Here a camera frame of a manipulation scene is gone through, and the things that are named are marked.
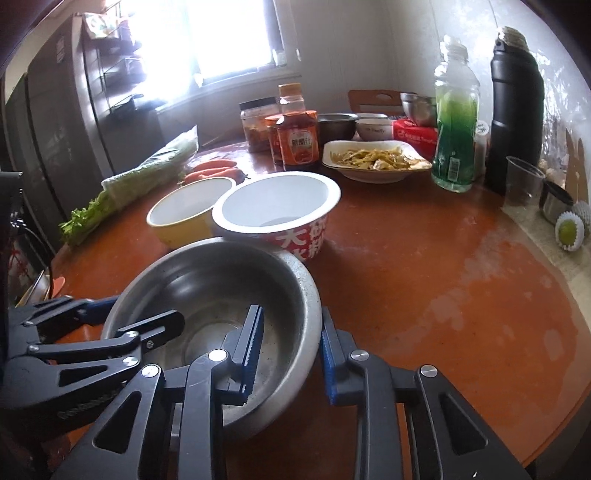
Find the tissue box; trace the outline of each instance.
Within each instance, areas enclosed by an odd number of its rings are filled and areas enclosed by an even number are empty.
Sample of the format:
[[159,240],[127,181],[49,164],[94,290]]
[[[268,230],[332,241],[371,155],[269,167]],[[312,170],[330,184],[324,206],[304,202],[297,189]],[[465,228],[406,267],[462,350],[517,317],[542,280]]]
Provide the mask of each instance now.
[[437,148],[437,128],[420,127],[408,118],[394,122],[394,140],[406,142],[425,159],[431,161]]

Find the plastic bottle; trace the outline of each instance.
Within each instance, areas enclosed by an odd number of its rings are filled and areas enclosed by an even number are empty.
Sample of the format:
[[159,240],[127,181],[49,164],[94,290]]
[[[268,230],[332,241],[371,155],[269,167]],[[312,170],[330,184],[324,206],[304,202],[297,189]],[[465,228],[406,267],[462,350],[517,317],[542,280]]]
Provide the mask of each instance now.
[[441,42],[443,62],[435,69],[437,151],[433,181],[452,192],[470,190],[474,181],[474,133],[480,82],[468,66],[468,50],[456,38]]
[[279,85],[283,113],[277,121],[283,166],[286,170],[315,170],[320,155],[315,111],[306,111],[299,83]]
[[306,104],[301,94],[301,83],[279,85],[279,106],[281,113],[305,112]]

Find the bottle cap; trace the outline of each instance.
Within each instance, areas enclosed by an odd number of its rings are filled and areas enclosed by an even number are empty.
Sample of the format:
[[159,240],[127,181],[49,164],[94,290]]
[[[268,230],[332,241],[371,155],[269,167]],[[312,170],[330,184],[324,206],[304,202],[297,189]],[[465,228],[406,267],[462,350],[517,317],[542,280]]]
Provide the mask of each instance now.
[[462,44],[459,38],[444,35],[439,47],[445,59],[452,56],[454,58],[468,60],[468,49]]
[[525,51],[530,50],[522,33],[511,27],[503,27],[499,30],[499,40],[502,40],[511,47],[520,48]]
[[279,85],[279,96],[293,97],[301,95],[301,83],[285,83]]
[[277,124],[277,121],[283,116],[282,113],[278,115],[270,115],[265,117],[265,125],[268,127],[272,127],[273,125]]

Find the green liquid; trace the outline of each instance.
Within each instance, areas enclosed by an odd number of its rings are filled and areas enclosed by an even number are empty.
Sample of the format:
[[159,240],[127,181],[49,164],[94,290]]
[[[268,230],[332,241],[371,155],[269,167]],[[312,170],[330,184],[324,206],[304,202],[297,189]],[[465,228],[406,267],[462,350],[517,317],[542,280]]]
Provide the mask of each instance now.
[[437,88],[437,151],[433,181],[452,192],[470,190],[474,181],[474,133],[478,98],[472,92]]

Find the stainless steel bowl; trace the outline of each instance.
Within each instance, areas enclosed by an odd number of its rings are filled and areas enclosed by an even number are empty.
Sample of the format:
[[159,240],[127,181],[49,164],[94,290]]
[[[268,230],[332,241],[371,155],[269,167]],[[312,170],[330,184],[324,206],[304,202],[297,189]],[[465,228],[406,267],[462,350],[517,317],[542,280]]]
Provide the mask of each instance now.
[[401,93],[402,108],[407,117],[420,127],[437,126],[437,104],[434,97]]
[[294,255],[272,244],[226,238],[182,247],[150,265],[125,289],[101,337],[110,338],[122,326],[176,309],[185,317],[183,334],[144,361],[164,370],[180,367],[218,348],[226,333],[240,327],[253,303],[265,311],[254,391],[243,407],[223,410],[226,434],[248,438],[285,410],[318,351],[320,298],[310,273]]
[[333,140],[351,140],[355,136],[354,113],[320,113],[318,115],[318,142],[323,147]]

